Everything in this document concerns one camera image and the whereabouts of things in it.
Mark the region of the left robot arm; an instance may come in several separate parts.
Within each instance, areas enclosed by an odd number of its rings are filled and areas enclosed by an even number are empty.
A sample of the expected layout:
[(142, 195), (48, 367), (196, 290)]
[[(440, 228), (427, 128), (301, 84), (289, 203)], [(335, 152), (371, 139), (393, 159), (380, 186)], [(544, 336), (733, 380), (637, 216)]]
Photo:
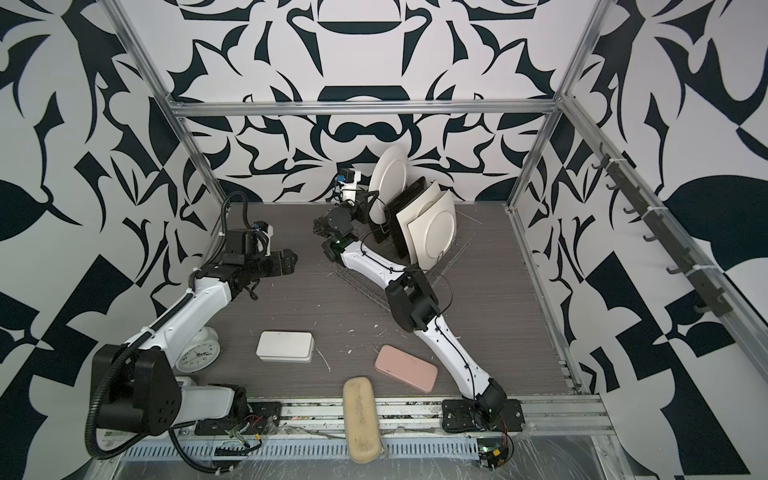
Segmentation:
[(242, 386), (182, 386), (174, 369), (197, 347), (208, 322), (241, 292), (250, 297), (264, 278), (291, 275), (298, 262), (290, 249), (272, 248), (273, 230), (252, 222), (243, 208), (243, 225), (231, 228), (225, 197), (213, 254), (188, 278), (183, 296), (152, 324), (119, 345), (100, 348), (92, 359), (90, 405), (84, 443), (94, 459), (114, 458), (150, 436), (168, 434), (200, 421), (235, 433), (249, 414)]

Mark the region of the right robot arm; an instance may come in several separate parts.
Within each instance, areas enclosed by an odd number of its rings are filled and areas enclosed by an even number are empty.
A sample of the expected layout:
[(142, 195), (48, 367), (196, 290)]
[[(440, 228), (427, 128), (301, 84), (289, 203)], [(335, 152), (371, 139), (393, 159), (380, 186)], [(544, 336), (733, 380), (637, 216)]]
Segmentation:
[(469, 401), (473, 423), (490, 427), (500, 418), (507, 401), (503, 387), (474, 361), (453, 334), (426, 273), (415, 265), (405, 266), (386, 259), (356, 235), (353, 222), (361, 217), (358, 205), (345, 203), (316, 218), (313, 233), (324, 238), (324, 254), (384, 291), (395, 322), (432, 350), (462, 397)]

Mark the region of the round speckled plate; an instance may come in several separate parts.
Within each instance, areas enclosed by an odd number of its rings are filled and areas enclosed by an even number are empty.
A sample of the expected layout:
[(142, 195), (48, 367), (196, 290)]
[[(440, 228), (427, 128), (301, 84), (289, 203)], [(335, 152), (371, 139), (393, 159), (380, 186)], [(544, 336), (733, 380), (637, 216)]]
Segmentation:
[(385, 223), (384, 207), (403, 192), (407, 177), (408, 162), (405, 150), (398, 145), (389, 147), (377, 161), (369, 183), (369, 191), (378, 193), (378, 198), (369, 211), (369, 218), (373, 223)]

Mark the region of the cream square plate black rim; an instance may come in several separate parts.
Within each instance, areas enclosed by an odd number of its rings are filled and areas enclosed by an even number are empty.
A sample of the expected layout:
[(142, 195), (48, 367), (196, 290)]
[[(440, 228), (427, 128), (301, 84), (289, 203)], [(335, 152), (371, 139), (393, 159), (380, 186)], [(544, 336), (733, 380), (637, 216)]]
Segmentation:
[(423, 192), (419, 193), (405, 207), (397, 212), (396, 218), (401, 228), (410, 263), (417, 262), (414, 241), (408, 225), (416, 220), (422, 213), (428, 210), (442, 195), (437, 182), (433, 182)]

